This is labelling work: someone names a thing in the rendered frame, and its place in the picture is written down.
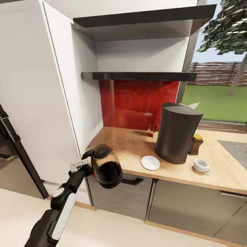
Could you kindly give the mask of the electric kettle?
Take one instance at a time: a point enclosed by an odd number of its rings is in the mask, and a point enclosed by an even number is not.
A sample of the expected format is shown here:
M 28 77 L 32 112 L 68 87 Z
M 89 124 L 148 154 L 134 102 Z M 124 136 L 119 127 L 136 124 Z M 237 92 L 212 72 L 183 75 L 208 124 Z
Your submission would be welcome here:
M 81 160 L 90 156 L 92 167 L 89 166 L 89 168 L 92 172 L 91 174 L 96 176 L 100 185 L 106 189 L 118 186 L 122 181 L 123 171 L 114 149 L 108 145 L 101 144 L 85 152 Z

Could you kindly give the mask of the coffee cup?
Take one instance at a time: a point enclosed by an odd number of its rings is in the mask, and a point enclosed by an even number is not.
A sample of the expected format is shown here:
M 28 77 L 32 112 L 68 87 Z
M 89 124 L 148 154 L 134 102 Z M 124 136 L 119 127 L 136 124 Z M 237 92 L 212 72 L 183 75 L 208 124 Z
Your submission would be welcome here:
M 210 172 L 210 167 L 208 166 L 208 163 L 201 159 L 194 160 L 194 168 L 199 172 Z

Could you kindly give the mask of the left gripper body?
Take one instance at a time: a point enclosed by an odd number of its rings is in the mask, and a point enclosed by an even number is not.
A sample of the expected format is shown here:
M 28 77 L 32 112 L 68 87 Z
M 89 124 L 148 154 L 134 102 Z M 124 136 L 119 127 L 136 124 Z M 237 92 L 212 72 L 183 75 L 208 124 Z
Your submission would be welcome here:
M 85 176 L 91 175 L 91 170 L 88 165 L 81 166 L 80 169 L 77 172 L 71 173 L 71 170 L 69 171 L 70 178 L 76 178 L 79 180 L 80 184 L 82 183 Z

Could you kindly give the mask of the saucer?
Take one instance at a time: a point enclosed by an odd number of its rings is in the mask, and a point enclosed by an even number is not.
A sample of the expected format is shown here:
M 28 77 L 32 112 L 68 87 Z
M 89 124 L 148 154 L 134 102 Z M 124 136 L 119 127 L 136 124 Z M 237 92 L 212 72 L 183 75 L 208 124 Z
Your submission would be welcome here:
M 157 158 L 147 155 L 141 160 L 142 165 L 149 170 L 157 170 L 160 167 L 160 162 Z

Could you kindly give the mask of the paper coffee filter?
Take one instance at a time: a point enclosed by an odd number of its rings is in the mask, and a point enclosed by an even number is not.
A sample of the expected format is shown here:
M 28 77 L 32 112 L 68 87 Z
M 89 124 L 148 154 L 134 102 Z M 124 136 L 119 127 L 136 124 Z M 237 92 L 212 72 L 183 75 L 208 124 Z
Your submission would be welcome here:
M 198 106 L 198 104 L 199 103 L 194 103 L 194 104 L 188 105 L 188 107 L 195 109 Z

